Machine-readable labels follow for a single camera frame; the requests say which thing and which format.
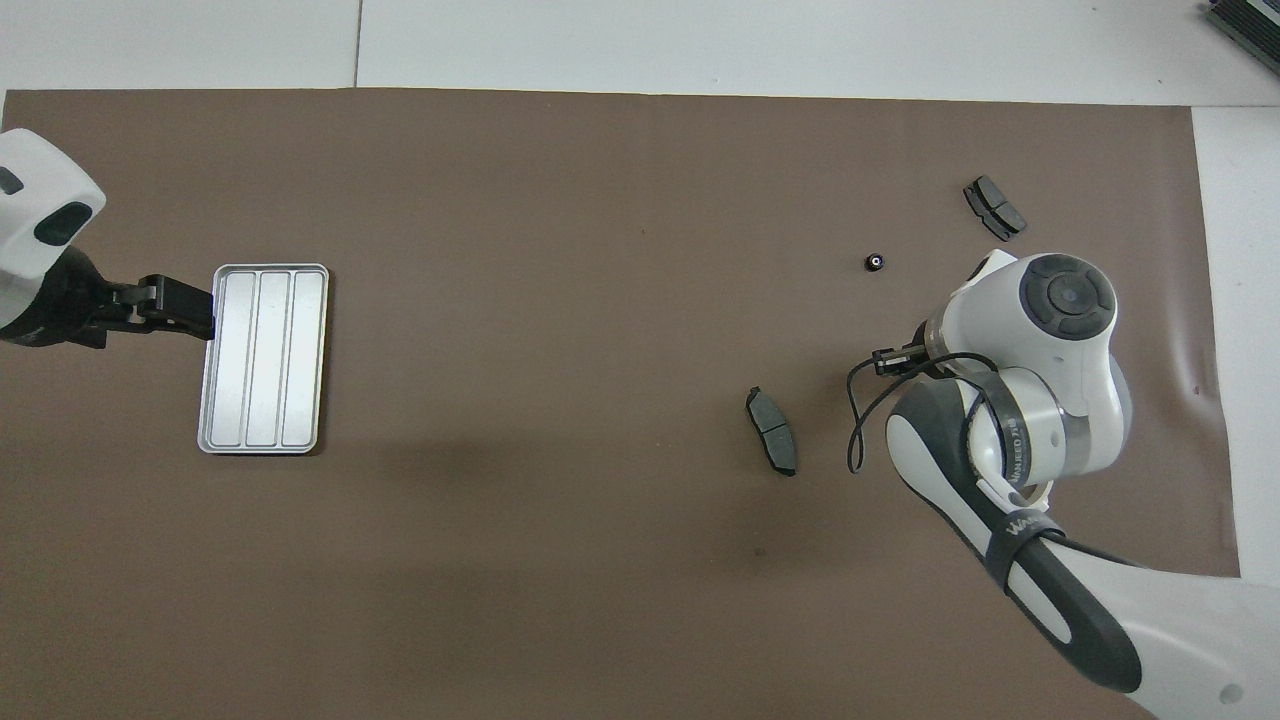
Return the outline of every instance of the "black cable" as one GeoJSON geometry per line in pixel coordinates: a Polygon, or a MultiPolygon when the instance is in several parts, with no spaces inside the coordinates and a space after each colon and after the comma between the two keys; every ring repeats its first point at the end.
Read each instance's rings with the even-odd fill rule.
{"type": "Polygon", "coordinates": [[[874,361],[874,359],[872,359],[872,360],[864,360],[864,361],[859,363],[858,365],[855,365],[854,369],[849,372],[849,375],[846,377],[845,389],[849,391],[849,404],[854,409],[854,432],[849,434],[849,447],[845,451],[845,464],[849,466],[849,471],[850,473],[852,473],[852,474],[856,475],[863,469],[863,460],[865,459],[865,445],[867,445],[865,441],[863,439],[863,425],[867,423],[867,418],[870,416],[872,411],[874,411],[876,407],[879,406],[881,402],[884,402],[884,400],[895,389],[897,389],[897,388],[902,387],[905,383],[915,379],[920,373],[925,373],[928,370],[932,370],[933,368],[937,368],[942,363],[947,363],[947,361],[951,361],[951,360],[975,360],[978,363],[982,363],[987,368],[989,368],[992,372],[996,372],[998,369],[996,366],[996,364],[992,363],[992,360],[989,357],[987,357],[986,355],[980,355],[978,352],[948,352],[946,355],[940,355],[937,357],[931,357],[931,359],[920,363],[919,365],[911,368],[910,370],[908,370],[906,373],[904,373],[901,377],[899,377],[896,380],[893,380],[892,383],[890,383],[890,386],[887,388],[884,388],[878,396],[876,396],[876,400],[873,400],[872,404],[867,406],[867,411],[861,413],[861,414],[859,414],[859,411],[858,411],[858,402],[854,398],[854,374],[858,370],[861,370],[867,365],[872,364],[874,361]],[[855,445],[858,446],[858,464],[856,465],[854,464],[854,446],[855,445]]]}
{"type": "Polygon", "coordinates": [[[1080,541],[1074,541],[1074,539],[1071,539],[1071,538],[1069,538],[1066,536],[1059,536],[1059,534],[1048,534],[1048,533],[1046,533],[1046,534],[1041,536],[1041,539],[1047,539],[1050,542],[1056,542],[1057,544],[1060,544],[1062,547],[1070,547],[1071,550],[1078,550],[1078,551],[1080,551],[1080,552],[1083,552],[1085,555],[1092,555],[1094,557],[1098,557],[1098,559],[1102,559],[1102,560],[1108,560],[1111,562],[1119,562],[1120,565],[1129,565],[1132,568],[1142,568],[1144,570],[1147,569],[1146,565],[1139,565],[1139,564],[1137,564],[1137,562],[1134,562],[1132,560],[1125,560],[1124,557],[1120,557],[1119,555],[1112,555],[1112,553],[1110,553],[1110,552],[1107,552],[1105,550],[1098,550],[1096,547],[1091,547],[1088,544],[1084,544],[1080,541]]]}
{"type": "MultiPolygon", "coordinates": [[[[867,360],[863,360],[861,363],[854,365],[854,369],[849,370],[849,374],[845,375],[845,391],[849,393],[849,407],[852,409],[854,411],[855,423],[858,421],[859,413],[858,413],[858,398],[854,396],[854,375],[858,374],[858,370],[861,370],[863,368],[873,363],[876,363],[876,357],[868,357],[867,360]]],[[[858,470],[860,470],[863,466],[865,443],[861,441],[863,439],[861,428],[860,427],[854,428],[854,432],[858,434],[858,466],[856,468],[854,466],[854,436],[849,437],[849,450],[845,454],[845,465],[849,466],[850,473],[856,475],[858,470]]]]}
{"type": "MultiPolygon", "coordinates": [[[[960,382],[963,382],[963,383],[965,383],[965,384],[968,384],[969,387],[972,387],[978,393],[978,397],[975,397],[973,400],[973,405],[969,406],[969,411],[965,413],[964,423],[960,424],[960,437],[964,438],[964,451],[965,451],[965,456],[969,459],[969,468],[973,470],[973,473],[975,475],[982,475],[982,473],[978,471],[978,468],[973,464],[973,447],[969,445],[969,441],[972,439],[969,437],[969,430],[970,430],[970,428],[973,428],[973,419],[978,415],[978,409],[982,407],[983,404],[986,404],[987,407],[992,407],[991,398],[987,397],[987,389],[984,387],[982,387],[980,384],[978,384],[978,383],[975,383],[975,382],[973,382],[973,380],[970,380],[968,378],[961,378],[959,375],[956,375],[956,379],[960,380],[960,382]]],[[[996,421],[996,424],[998,425],[1000,423],[995,418],[995,410],[991,410],[991,413],[992,413],[992,420],[996,421]]],[[[1005,470],[1007,470],[1007,468],[1005,466],[1005,462],[1004,462],[1004,457],[1005,457],[1005,438],[1000,433],[996,433],[996,439],[1000,441],[1000,457],[1001,457],[1000,475],[1004,477],[1005,475],[1005,470]]]]}

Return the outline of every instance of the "silver tray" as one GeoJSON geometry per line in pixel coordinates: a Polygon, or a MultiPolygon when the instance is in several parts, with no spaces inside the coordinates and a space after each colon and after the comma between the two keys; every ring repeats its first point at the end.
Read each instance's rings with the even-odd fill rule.
{"type": "Polygon", "coordinates": [[[214,273],[201,450],[298,455],[316,446],[328,310],[324,265],[223,265],[214,273]]]}

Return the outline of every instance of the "brown paper sheet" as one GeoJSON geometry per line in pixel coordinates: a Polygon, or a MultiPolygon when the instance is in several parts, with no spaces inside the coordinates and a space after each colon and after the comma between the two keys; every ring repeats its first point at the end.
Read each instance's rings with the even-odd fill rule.
{"type": "Polygon", "coordinates": [[[5,124],[106,191],[77,243],[110,279],[334,287],[308,457],[196,448],[191,338],[0,346],[3,716],[1144,717],[908,492],[882,421],[844,468],[845,372],[1001,246],[982,173],[1030,223],[1002,247],[1120,296],[1137,424],[1055,518],[1236,573],[1184,108],[12,92],[5,124]]]}

